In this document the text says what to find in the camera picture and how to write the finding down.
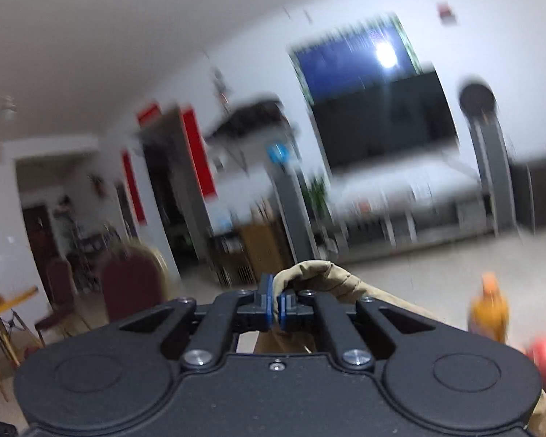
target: maroon chair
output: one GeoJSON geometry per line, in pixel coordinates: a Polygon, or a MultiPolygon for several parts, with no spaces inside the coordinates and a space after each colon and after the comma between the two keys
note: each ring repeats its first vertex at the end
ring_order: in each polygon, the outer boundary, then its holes
{"type": "Polygon", "coordinates": [[[122,245],[107,255],[99,282],[110,322],[164,302],[164,272],[157,257],[143,246],[122,245]]]}
{"type": "Polygon", "coordinates": [[[34,327],[41,339],[42,346],[45,341],[42,332],[53,327],[62,325],[72,315],[79,317],[85,326],[90,330],[87,321],[75,309],[75,298],[73,293],[73,273],[71,265],[66,259],[54,258],[47,265],[47,279],[51,287],[52,312],[35,323],[34,327]]]}

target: table leg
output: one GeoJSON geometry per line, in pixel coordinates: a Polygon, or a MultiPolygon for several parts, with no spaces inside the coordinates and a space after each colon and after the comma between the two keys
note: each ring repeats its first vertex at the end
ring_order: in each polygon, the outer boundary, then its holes
{"type": "Polygon", "coordinates": [[[20,318],[20,315],[16,314],[16,311],[14,309],[11,309],[12,311],[12,314],[14,315],[14,317],[16,318],[17,321],[20,322],[20,325],[22,325],[24,331],[30,335],[30,337],[32,338],[32,341],[39,347],[39,348],[42,348],[44,347],[44,345],[41,343],[40,340],[38,340],[38,338],[36,338],[36,335],[32,333],[32,331],[30,330],[30,328],[28,328],[26,326],[26,324],[24,323],[24,321],[20,318]]]}
{"type": "Polygon", "coordinates": [[[6,327],[4,327],[4,322],[2,321],[2,318],[0,317],[0,339],[2,340],[2,343],[6,347],[6,350],[8,350],[8,353],[10,354],[10,358],[12,361],[16,364],[16,366],[20,366],[20,360],[16,356],[15,349],[12,346],[12,343],[10,343],[10,338],[8,336],[8,332],[6,331],[6,327]]]}

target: ceiling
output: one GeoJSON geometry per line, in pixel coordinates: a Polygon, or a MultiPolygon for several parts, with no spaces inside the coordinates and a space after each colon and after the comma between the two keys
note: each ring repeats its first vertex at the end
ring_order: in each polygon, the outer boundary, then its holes
{"type": "Polygon", "coordinates": [[[0,140],[99,131],[203,47],[295,0],[0,0],[0,140]]]}
{"type": "Polygon", "coordinates": [[[20,192],[61,185],[86,154],[43,156],[16,163],[16,181],[20,192]]]}

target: yellow tabletop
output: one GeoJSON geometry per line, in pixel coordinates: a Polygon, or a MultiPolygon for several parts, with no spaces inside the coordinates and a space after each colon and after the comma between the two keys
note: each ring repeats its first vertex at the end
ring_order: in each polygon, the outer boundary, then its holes
{"type": "Polygon", "coordinates": [[[14,294],[11,297],[4,298],[4,302],[0,303],[0,314],[16,307],[18,304],[30,299],[37,293],[38,287],[33,286],[25,291],[14,294]]]}

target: beige garment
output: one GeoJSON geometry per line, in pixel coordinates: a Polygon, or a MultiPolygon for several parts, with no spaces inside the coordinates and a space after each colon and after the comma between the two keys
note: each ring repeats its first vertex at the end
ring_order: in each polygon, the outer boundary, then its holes
{"type": "MultiPolygon", "coordinates": [[[[330,292],[344,303],[354,303],[363,295],[370,295],[415,314],[439,320],[429,311],[372,287],[329,261],[304,261],[281,271],[273,281],[273,296],[277,297],[281,294],[289,283],[292,283],[296,291],[311,289],[330,292]]],[[[273,304],[275,320],[277,320],[277,301],[274,300],[273,304]]],[[[315,351],[315,344],[310,334],[305,332],[290,334],[283,332],[278,326],[274,326],[269,332],[260,333],[254,350],[255,353],[310,353],[312,351],[315,351]]],[[[536,437],[546,437],[546,394],[543,391],[530,417],[528,430],[536,437]]]]}

